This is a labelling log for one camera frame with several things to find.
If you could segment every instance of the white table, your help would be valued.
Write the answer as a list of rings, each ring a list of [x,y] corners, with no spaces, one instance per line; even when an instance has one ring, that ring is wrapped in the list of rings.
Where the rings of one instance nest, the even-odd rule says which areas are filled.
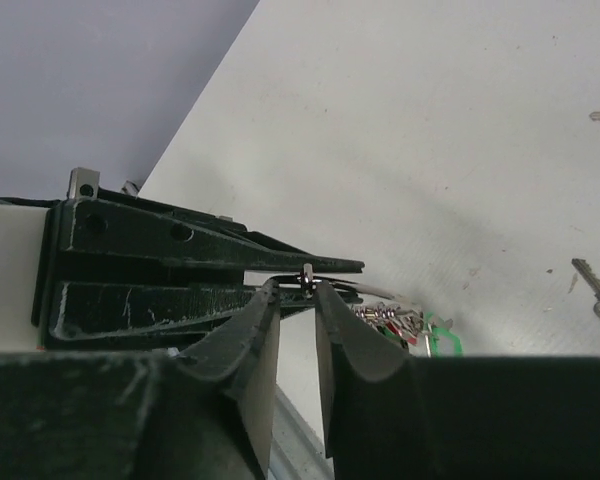
[[[364,260],[469,354],[600,355],[595,110],[600,2],[261,0],[142,195]],[[321,434],[313,329],[278,381]]]

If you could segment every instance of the gray wall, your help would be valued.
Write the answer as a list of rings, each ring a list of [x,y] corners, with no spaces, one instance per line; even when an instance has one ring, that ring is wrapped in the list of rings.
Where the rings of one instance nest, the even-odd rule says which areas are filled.
[[[0,0],[0,195],[147,177],[258,0]]]

